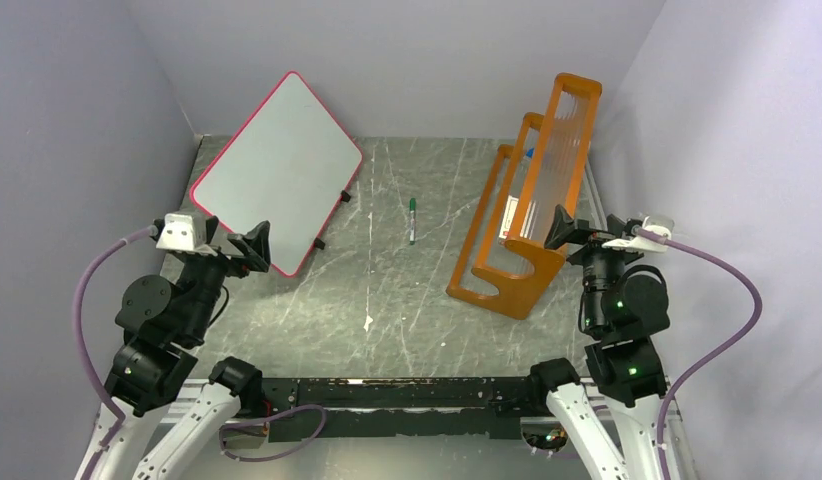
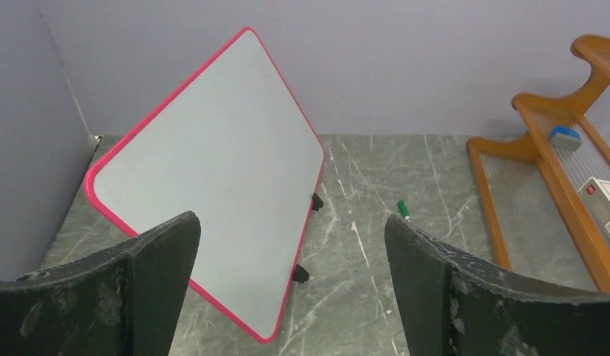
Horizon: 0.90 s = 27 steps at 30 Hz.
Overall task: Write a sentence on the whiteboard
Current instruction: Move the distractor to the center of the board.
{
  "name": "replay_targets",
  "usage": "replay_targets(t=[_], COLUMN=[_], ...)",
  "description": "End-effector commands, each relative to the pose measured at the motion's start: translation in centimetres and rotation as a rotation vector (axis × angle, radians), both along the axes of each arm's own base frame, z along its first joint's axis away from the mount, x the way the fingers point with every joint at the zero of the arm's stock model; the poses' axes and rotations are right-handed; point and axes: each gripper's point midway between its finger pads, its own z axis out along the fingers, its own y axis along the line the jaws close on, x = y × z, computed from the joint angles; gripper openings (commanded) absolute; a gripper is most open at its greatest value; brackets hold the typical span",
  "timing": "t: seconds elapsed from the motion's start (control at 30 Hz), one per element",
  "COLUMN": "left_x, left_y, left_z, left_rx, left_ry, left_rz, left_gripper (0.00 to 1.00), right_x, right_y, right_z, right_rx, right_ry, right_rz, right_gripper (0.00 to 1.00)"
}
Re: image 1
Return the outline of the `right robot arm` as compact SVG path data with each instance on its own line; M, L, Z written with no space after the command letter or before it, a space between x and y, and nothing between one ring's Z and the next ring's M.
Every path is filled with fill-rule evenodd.
M544 246L577 248L567 261L582 269L578 329L593 340L586 365L618 436L609 435L564 358L531 367L526 398L535 412L557 419L592 478L659 479L659 410L668 382L652 337L670 326L669 299L660 270L640 260L666 252L674 222L611 215L606 223L595 229L558 205Z

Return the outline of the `pink-framed whiteboard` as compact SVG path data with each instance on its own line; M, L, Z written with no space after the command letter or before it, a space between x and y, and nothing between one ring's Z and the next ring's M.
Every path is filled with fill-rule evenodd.
M350 134L304 78L289 71L202 172L189 197L233 233L269 222L271 265L294 277L362 163Z

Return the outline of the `white green whiteboard marker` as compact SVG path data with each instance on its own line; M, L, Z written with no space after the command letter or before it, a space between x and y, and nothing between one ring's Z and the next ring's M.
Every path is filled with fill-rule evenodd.
M409 200L409 244L416 243L416 198L412 197Z

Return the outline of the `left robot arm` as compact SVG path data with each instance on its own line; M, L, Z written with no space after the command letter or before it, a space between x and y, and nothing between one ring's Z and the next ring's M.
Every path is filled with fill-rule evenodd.
M245 234L228 234L228 243L237 251L234 255L211 244L218 225L214 216L167 214L120 238L82 274L72 301L71 322L83 369L101 407L77 478L175 479L228 420L269 413L261 371L227 357L214 366L190 410L156 446L146 447L197 363L192 349L203 345L218 312L227 304L226 278L245 278L270 267L268 221ZM145 238L156 241L183 268L174 282L150 274L125 290L115 317L123 343L106 379L100 379L82 328L86 289L110 256Z

